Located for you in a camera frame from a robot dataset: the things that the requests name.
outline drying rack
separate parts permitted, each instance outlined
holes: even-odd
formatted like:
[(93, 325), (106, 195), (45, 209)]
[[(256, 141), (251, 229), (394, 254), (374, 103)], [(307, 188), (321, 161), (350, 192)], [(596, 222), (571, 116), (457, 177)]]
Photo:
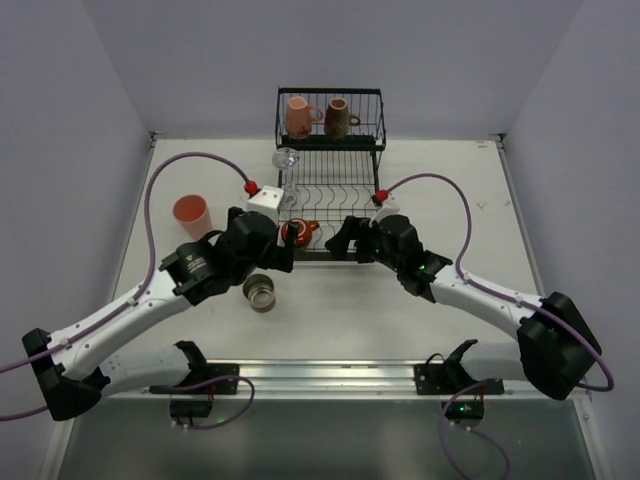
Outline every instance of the drying rack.
[[(324, 135), (322, 122), (312, 124), (311, 135), (303, 140), (286, 134), (285, 111), (291, 97), (302, 96), (308, 103), (325, 110), (333, 97), (342, 97), (351, 113), (360, 117), (342, 140)], [(297, 261), (331, 261), (324, 243), (333, 237), (348, 215), (372, 217), (376, 209), (371, 196), (379, 190), (378, 169), (386, 148), (382, 92), (362, 88), (279, 88), (276, 109), (276, 147), (300, 152), (293, 170), (298, 186), (297, 202), (280, 212), (280, 223), (292, 218), (315, 220), (320, 224), (311, 243), (296, 251)], [(282, 172), (278, 186), (282, 186)], [(346, 261), (354, 261), (351, 248)]]

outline orange plastic cup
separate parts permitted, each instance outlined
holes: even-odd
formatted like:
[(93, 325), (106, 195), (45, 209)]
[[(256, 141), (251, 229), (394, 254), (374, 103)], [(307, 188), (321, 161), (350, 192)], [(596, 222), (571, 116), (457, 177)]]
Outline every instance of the orange plastic cup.
[(173, 206), (173, 216), (194, 240), (213, 230), (207, 201), (200, 195), (187, 195), (178, 200)]

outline orange cup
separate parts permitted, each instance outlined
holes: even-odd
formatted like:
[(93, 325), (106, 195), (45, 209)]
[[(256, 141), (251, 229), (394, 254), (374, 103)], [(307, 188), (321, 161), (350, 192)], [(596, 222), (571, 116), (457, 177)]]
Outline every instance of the orange cup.
[[(311, 110), (318, 112), (315, 117), (311, 116)], [(294, 140), (302, 140), (311, 135), (311, 124), (321, 122), (324, 113), (315, 105), (310, 105), (304, 97), (292, 97), (287, 102), (287, 115), (285, 125), (287, 134)]]
[(200, 195), (187, 195), (178, 200), (173, 206), (173, 216), (194, 240), (213, 230), (207, 202)]

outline wine glass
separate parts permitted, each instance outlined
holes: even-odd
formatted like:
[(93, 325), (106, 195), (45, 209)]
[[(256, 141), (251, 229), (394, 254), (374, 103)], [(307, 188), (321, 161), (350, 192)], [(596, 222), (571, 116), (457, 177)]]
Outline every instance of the wine glass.
[(298, 201), (298, 187), (293, 181), (293, 169), (300, 160), (300, 153), (293, 148), (279, 148), (271, 157), (273, 166), (282, 172), (284, 196), (280, 208), (291, 209)]

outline mug handle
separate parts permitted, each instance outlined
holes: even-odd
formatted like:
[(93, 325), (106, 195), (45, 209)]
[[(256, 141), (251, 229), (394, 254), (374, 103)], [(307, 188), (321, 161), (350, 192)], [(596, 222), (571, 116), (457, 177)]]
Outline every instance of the mug handle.
[(309, 110), (315, 110), (320, 114), (317, 117), (311, 117), (311, 121), (312, 122), (321, 122), (322, 121), (322, 119), (324, 118), (324, 113), (322, 113), (322, 110), (320, 110), (315, 105), (311, 105), (311, 104), (309, 104)]

